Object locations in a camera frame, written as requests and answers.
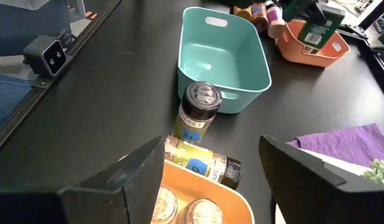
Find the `teal plastic basket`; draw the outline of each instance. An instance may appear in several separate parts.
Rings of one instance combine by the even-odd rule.
[[[258,33],[250,22],[222,12],[184,11],[178,58],[178,95],[206,81],[222,93],[221,113],[239,113],[271,86]]]

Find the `purple cloth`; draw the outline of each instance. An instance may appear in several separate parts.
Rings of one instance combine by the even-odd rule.
[[[384,160],[384,135],[376,124],[308,134],[288,144],[366,167],[374,159]]]

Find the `black table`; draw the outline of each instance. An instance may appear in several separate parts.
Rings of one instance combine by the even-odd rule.
[[[198,0],[123,0],[70,70],[0,152],[0,186],[70,185],[154,136],[172,131],[182,12]],[[258,139],[377,123],[384,94],[356,46],[326,69],[291,63],[262,37],[272,87],[239,114],[218,115],[202,146],[239,159],[238,191],[269,223],[270,189]]]

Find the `green box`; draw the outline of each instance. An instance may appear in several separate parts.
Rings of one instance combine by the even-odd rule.
[[[327,22],[323,26],[307,21],[298,35],[298,40],[306,45],[305,52],[316,54],[334,34],[345,17],[341,9],[321,5]]]

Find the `orange container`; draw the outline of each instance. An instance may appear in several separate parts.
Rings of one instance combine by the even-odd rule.
[[[178,212],[172,224],[182,223],[184,208],[200,198],[210,199],[218,205],[224,224],[255,224],[250,205],[238,192],[177,164],[165,161],[161,185],[177,197]]]
[[[303,21],[292,20],[283,27],[283,33],[278,39],[278,47],[286,60],[327,67],[350,51],[345,40],[338,32],[335,32],[318,53],[305,53],[305,45],[297,40],[304,24]]]

